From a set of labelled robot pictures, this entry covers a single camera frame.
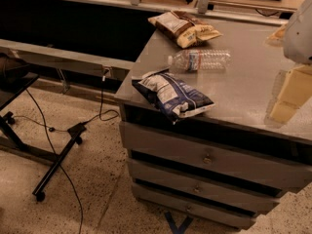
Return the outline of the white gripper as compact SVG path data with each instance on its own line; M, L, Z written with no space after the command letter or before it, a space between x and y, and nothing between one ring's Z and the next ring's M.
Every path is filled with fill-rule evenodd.
M312 97L312 0L304 0L292 14L284 35L284 55L297 63L286 72L269 117L286 124Z

